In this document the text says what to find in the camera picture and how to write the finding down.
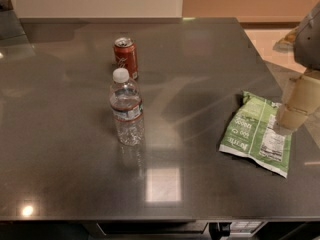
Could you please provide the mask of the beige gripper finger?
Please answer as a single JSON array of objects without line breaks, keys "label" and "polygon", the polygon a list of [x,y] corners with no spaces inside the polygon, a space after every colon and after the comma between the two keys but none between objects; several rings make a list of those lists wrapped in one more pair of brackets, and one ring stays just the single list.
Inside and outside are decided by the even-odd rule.
[{"label": "beige gripper finger", "polygon": [[307,69],[300,76],[288,81],[276,122],[282,128],[296,130],[319,107],[320,71]]}]

